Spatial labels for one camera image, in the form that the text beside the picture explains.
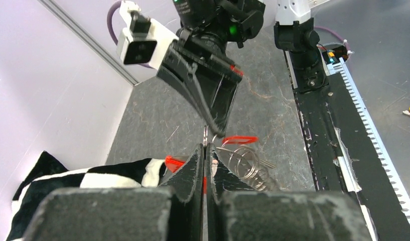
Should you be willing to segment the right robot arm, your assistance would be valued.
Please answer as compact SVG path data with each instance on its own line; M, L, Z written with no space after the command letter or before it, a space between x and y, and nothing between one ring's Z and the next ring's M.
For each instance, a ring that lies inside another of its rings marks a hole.
M261 1L174 1L181 28L169 45L157 76L194 107L215 136L227 122L243 72L226 56L229 42L242 48L264 24ZM276 1L275 46L290 54L300 92L326 84L320 38L308 1Z

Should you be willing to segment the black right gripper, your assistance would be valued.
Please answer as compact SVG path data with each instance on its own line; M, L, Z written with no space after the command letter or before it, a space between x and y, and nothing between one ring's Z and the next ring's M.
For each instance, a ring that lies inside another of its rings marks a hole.
M182 31L170 42L156 77L179 92L217 137L227 122L243 72L226 56L227 41L213 32Z

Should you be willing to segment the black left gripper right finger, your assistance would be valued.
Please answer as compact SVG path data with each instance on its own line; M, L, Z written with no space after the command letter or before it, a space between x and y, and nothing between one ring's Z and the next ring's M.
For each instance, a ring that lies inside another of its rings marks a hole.
M333 191L256 191L206 147L209 240L371 240L359 206Z

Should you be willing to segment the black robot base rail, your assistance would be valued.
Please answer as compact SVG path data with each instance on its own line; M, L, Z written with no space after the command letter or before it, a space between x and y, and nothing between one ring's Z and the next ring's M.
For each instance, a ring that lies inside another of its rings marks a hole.
M316 190L349 195L373 240L410 240L410 224L341 74L326 68L325 85L311 89L285 58Z

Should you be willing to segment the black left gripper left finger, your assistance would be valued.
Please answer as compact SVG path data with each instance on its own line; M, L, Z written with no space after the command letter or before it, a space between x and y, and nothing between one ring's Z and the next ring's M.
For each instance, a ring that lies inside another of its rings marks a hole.
M61 188L39 205L24 240L201 240L204 146L156 188Z

